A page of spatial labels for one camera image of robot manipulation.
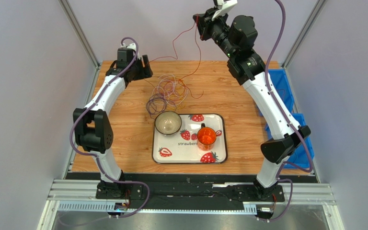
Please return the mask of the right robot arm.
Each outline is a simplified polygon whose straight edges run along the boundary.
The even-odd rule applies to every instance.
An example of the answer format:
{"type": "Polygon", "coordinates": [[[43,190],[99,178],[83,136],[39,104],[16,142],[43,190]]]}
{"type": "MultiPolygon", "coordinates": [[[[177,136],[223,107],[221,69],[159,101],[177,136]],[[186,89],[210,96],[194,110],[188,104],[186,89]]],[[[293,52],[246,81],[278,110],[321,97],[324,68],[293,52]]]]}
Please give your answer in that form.
{"type": "Polygon", "coordinates": [[[231,25],[227,13],[218,7],[193,15],[200,39],[212,39],[228,57],[230,74],[253,98],[264,116],[271,139],[261,145],[263,165],[254,182],[261,190],[273,188],[283,163],[311,134],[307,125],[301,125],[289,112],[274,88],[265,63],[254,51],[258,32],[253,17],[238,15],[231,25]]]}

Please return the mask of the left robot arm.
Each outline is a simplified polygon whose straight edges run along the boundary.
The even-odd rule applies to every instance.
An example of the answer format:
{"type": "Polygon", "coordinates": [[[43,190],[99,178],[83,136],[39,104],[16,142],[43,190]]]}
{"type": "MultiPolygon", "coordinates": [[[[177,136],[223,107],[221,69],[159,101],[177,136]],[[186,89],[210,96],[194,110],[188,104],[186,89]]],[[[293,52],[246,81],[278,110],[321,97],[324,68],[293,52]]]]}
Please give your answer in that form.
{"type": "Polygon", "coordinates": [[[73,112],[73,126],[70,140],[75,141],[83,151],[78,153],[91,156],[101,174],[99,189],[124,193],[127,182],[122,169],[112,153],[114,133],[109,113],[120,94],[132,81],[152,76],[148,57],[138,55],[138,48],[122,46],[115,60],[106,72],[104,82],[94,98],[84,107],[73,112]]]}

